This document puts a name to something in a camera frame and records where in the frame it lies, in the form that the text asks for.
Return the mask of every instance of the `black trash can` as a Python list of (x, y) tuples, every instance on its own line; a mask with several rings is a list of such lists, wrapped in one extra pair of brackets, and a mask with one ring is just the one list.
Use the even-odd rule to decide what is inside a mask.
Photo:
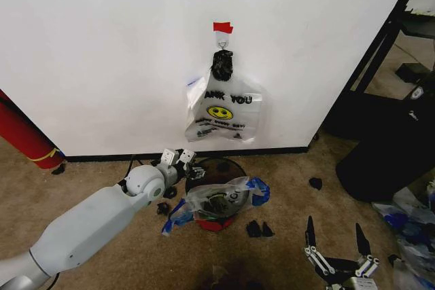
[(386, 112), (376, 132), (336, 166), (347, 192), (366, 202), (389, 200), (435, 166), (435, 74)]

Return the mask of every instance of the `floor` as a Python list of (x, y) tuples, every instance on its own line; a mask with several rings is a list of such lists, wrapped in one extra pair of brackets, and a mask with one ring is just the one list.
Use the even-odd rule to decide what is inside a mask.
[[(401, 35), (398, 45), (432, 66), (432, 44)], [(368, 91), (397, 98), (406, 95), (412, 86), (394, 75), (402, 62), (414, 60), (394, 46)], [(302, 254), (309, 215), (314, 219), (317, 248), (331, 257), (358, 257), (355, 222), (359, 222), (372, 252), (381, 259), (375, 274), (379, 289), (393, 289), (387, 257), (398, 250), (392, 231), (370, 204), (351, 198), (335, 175), (335, 164), (353, 146), (352, 141), (321, 131), (308, 153), (233, 157), (248, 175), (270, 185), (269, 203), (242, 212), (222, 232), (206, 232), (190, 223), (169, 237), (160, 234), (165, 217), (156, 214), (156, 203), (152, 203), (86, 264), (63, 272), (55, 289), (210, 289), (213, 266), (228, 271), (231, 289), (243, 289), (236, 284), (248, 280), (270, 290), (323, 289), (322, 280)], [(72, 163), (55, 176), (38, 169), (1, 139), (0, 257), (26, 251), (53, 219), (98, 189), (118, 182), (127, 165)], [(323, 179), (321, 190), (309, 186), (311, 177)], [(181, 196), (183, 181), (177, 188), (178, 197), (167, 200), (172, 207)], [(275, 236), (249, 238), (245, 226), (252, 219), (267, 221)]]

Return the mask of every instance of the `yellow stripe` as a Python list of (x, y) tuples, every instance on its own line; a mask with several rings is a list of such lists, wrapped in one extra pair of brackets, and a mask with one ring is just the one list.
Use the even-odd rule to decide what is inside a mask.
[(46, 156), (43, 156), (42, 158), (39, 158), (39, 159), (30, 159), (29, 158), (29, 160), (30, 161), (34, 161), (34, 162), (36, 162), (36, 161), (42, 161), (42, 160), (44, 160), (44, 159), (46, 159), (48, 157), (52, 158), (56, 152), (60, 152), (60, 151), (57, 148), (54, 148), (49, 154), (47, 154)]

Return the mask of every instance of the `crumpled plastic bag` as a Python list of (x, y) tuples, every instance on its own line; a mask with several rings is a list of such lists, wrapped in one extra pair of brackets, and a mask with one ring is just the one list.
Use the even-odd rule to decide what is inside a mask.
[(169, 213), (162, 233), (167, 236), (174, 225), (181, 227), (193, 220), (231, 217), (242, 209), (263, 205), (270, 196), (269, 186), (258, 177), (239, 177), (225, 184), (192, 188)]
[(253, 141), (262, 93), (232, 73), (231, 57), (231, 51), (216, 52), (210, 74), (188, 85), (187, 140), (219, 136), (244, 143)]
[(384, 220), (396, 231), (398, 246), (408, 270), (399, 271), (395, 283), (419, 287), (397, 289), (433, 289), (435, 284), (435, 215), (413, 193), (404, 188), (391, 204), (373, 203)]
[(415, 274), (408, 264), (397, 259), (394, 261), (395, 290), (435, 290), (435, 286)]

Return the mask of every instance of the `red tape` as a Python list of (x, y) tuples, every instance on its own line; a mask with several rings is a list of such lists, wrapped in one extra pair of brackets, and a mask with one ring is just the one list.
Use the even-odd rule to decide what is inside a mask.
[(230, 22), (226, 23), (213, 23), (213, 31), (220, 31), (224, 33), (231, 34), (232, 33), (232, 26)]

